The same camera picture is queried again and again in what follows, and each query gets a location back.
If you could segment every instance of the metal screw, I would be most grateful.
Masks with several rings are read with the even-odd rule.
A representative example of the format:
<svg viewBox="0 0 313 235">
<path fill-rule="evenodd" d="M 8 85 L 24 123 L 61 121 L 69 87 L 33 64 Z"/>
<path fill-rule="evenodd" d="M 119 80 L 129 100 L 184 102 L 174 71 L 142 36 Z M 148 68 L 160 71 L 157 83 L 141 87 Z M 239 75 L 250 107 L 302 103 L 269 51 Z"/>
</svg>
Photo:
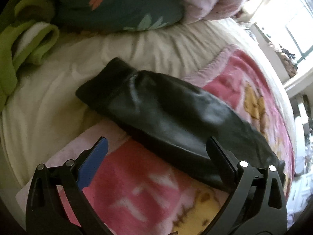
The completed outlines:
<svg viewBox="0 0 313 235">
<path fill-rule="evenodd" d="M 240 166 L 242 167 L 248 167 L 248 163 L 246 161 L 241 161 Z"/>
<path fill-rule="evenodd" d="M 37 166 L 37 170 L 42 170 L 44 168 L 44 164 L 39 164 L 38 166 Z"/>
<path fill-rule="evenodd" d="M 65 164 L 67 167 L 71 167 L 74 165 L 74 162 L 75 162 L 74 160 L 70 159 L 70 160 L 67 160 Z"/>
<path fill-rule="evenodd" d="M 274 165 L 270 165 L 269 168 L 271 171 L 276 171 L 276 167 Z"/>
</svg>

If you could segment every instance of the bed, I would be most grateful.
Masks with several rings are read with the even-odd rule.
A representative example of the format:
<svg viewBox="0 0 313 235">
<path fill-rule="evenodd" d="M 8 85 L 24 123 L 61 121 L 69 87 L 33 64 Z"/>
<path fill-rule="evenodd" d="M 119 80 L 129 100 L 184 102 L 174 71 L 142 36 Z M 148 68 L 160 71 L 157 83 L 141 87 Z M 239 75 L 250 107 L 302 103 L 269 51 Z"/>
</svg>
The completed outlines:
<svg viewBox="0 0 313 235">
<path fill-rule="evenodd" d="M 227 44 L 237 45 L 259 65 L 296 149 L 288 96 L 258 44 L 234 20 L 109 35 L 62 31 L 42 66 L 18 71 L 17 88 L 0 119 L 1 197 L 15 219 L 24 226 L 15 194 L 28 183 L 35 167 L 101 120 L 76 98 L 75 91 L 111 59 L 120 57 L 138 70 L 182 78 L 208 65 Z"/>
</svg>

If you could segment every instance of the light green leaf pattern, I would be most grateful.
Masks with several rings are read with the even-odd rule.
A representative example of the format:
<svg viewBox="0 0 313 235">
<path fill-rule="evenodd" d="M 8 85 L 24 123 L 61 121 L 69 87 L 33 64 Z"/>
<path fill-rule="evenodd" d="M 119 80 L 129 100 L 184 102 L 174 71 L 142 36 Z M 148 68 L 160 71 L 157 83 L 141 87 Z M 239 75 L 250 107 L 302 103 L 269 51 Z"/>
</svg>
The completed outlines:
<svg viewBox="0 0 313 235">
<path fill-rule="evenodd" d="M 141 22 L 139 23 L 137 28 L 126 26 L 123 29 L 125 31 L 130 31 L 130 32 L 143 31 L 143 30 L 155 30 L 157 28 L 164 27 L 168 24 L 168 22 L 163 23 L 163 24 L 162 24 L 162 22 L 163 22 L 163 17 L 161 16 L 153 25 L 151 25 L 152 17 L 150 15 L 150 13 L 148 13 L 143 17 L 143 19 L 141 20 Z"/>
</svg>

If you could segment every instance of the pillow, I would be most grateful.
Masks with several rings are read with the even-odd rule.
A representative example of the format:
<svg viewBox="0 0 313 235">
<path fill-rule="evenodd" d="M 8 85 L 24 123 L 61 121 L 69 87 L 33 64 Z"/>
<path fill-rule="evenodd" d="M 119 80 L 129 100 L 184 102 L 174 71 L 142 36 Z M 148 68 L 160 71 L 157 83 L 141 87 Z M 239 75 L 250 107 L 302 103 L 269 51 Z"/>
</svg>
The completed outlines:
<svg viewBox="0 0 313 235">
<path fill-rule="evenodd" d="M 55 23 L 111 33 L 157 29 L 183 15 L 180 0 L 60 0 Z"/>
</svg>

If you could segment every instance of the black leather sleeve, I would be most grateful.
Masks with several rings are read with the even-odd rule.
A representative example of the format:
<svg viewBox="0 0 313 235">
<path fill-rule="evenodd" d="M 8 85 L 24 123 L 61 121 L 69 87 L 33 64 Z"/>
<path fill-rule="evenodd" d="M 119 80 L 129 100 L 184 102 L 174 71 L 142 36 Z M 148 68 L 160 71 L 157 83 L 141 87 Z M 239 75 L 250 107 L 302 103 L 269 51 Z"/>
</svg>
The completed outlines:
<svg viewBox="0 0 313 235">
<path fill-rule="evenodd" d="M 284 161 L 262 134 L 223 101 L 188 82 L 137 71 L 115 58 L 76 95 L 147 149 L 210 186 L 230 191 L 217 173 L 219 164 L 212 163 L 206 153 L 210 136 L 253 167 L 276 166 L 284 182 Z"/>
</svg>

